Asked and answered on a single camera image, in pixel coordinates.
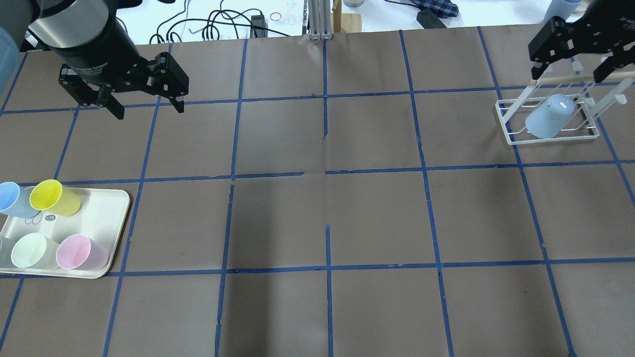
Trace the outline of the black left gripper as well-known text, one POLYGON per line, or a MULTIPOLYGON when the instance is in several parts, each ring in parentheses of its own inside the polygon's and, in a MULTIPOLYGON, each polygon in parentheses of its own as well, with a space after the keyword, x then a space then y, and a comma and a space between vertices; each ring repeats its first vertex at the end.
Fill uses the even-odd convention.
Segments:
POLYGON ((107 109, 118 120, 124 119, 125 109, 114 98, 115 93, 141 91, 163 97, 179 114, 185 112, 185 96, 189 94, 189 77, 168 52, 161 52, 152 60, 140 57, 122 74, 105 81, 87 79, 77 70, 63 64, 59 84, 80 106, 107 109))

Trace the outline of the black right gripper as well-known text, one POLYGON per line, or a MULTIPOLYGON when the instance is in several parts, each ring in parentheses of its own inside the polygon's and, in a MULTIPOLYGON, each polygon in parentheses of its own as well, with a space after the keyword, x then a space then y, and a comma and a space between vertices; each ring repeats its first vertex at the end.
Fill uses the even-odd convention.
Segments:
POLYGON ((528 45, 531 79, 538 80, 549 64, 579 54, 612 54, 594 70, 594 83, 635 62, 632 0, 592 0, 574 22, 553 16, 528 45))

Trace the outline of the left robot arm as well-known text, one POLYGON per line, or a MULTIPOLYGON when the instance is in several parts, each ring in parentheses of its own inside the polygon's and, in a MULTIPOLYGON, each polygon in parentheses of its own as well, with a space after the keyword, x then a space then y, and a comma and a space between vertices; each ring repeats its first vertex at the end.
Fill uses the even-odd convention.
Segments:
POLYGON ((141 91, 185 110, 189 77, 168 52, 143 58, 117 21, 115 0, 3 0, 1 2, 1 87, 19 68, 20 48, 31 33, 59 55, 58 82, 87 108, 107 109, 123 119, 114 93, 141 91))

